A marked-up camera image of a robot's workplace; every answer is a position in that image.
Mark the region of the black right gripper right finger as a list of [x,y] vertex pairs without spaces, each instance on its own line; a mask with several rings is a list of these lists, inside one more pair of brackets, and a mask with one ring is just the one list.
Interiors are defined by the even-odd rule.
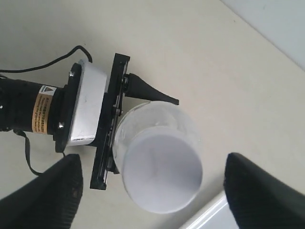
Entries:
[[305,196],[240,153],[227,156],[224,191],[241,229],[303,229]]

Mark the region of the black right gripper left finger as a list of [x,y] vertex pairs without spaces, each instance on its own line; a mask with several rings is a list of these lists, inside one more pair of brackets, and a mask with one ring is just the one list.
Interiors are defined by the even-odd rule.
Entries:
[[0,201],[2,229],[69,229],[83,194],[81,159],[70,154]]

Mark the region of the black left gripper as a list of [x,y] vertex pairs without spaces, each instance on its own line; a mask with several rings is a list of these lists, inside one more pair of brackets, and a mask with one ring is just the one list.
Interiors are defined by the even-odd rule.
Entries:
[[[107,90],[104,93],[100,119],[96,137],[90,144],[96,148],[93,161],[90,188],[105,190],[108,172],[118,174],[118,169],[113,159],[112,145],[114,134],[118,124],[118,118],[122,114],[122,101],[126,97],[147,101],[162,101],[179,105],[179,100],[170,97],[150,86],[139,76],[127,72],[130,57],[123,54],[115,54],[111,74],[107,76]],[[75,107],[78,87],[81,77],[81,65],[74,63],[70,72],[67,85],[64,87],[64,96],[56,122],[53,140],[55,151],[64,152],[67,147],[71,120]]]

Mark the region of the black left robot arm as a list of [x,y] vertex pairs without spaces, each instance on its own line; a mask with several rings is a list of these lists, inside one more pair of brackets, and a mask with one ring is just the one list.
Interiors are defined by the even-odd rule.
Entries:
[[94,67],[91,59],[81,60],[72,66],[62,88],[1,76],[1,131],[51,135],[57,153],[68,146],[95,147],[90,187],[105,190],[107,174],[118,174],[112,145],[123,98],[179,104],[127,73],[129,60],[129,56],[115,54],[110,75]]

